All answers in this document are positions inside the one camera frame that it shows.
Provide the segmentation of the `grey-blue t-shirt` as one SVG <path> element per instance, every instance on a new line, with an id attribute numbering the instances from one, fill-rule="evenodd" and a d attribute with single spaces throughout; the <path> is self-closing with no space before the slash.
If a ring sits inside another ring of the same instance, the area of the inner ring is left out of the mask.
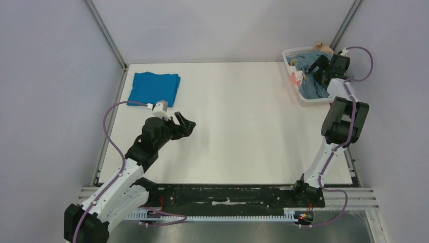
<path id="1" fill-rule="evenodd" d="M 305 99 L 311 100 L 329 97 L 329 93 L 327 92 L 326 88 L 324 88 L 321 84 L 315 81 L 315 79 L 313 78 L 313 74 L 307 73 L 307 69 L 322 54 L 324 54 L 330 59 L 333 56 L 332 54 L 323 53 L 320 51 L 309 51 L 296 56 L 286 56 L 286 60 L 288 61 L 288 63 L 290 63 L 292 59 L 297 59 L 295 65 L 297 70 L 302 70 L 307 75 L 307 79 L 303 81 L 302 85 L 298 89 L 298 91 Z"/>

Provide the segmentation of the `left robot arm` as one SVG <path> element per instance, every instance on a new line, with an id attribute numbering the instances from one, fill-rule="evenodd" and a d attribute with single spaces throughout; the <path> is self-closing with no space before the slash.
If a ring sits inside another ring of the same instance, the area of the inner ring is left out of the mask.
<path id="1" fill-rule="evenodd" d="M 175 112 L 174 118 L 150 117 L 123 155 L 117 171 L 81 204 L 70 204 L 64 213 L 64 239 L 69 242 L 107 242 L 111 232 L 137 207 L 152 207 L 159 194 L 136 184 L 158 159 L 169 141 L 189 137 L 196 122 Z"/>

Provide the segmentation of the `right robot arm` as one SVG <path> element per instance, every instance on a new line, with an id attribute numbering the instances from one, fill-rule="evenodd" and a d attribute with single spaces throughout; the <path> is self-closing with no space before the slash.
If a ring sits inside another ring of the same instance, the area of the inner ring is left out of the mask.
<path id="1" fill-rule="evenodd" d="M 350 65 L 347 56 L 321 55 L 307 70 L 314 73 L 315 81 L 327 88 L 335 97 L 321 128 L 322 143 L 310 167 L 296 181 L 292 200 L 304 207 L 323 198 L 323 187 L 335 160 L 356 143 L 362 133 L 369 104 L 361 102 L 345 76 Z"/>

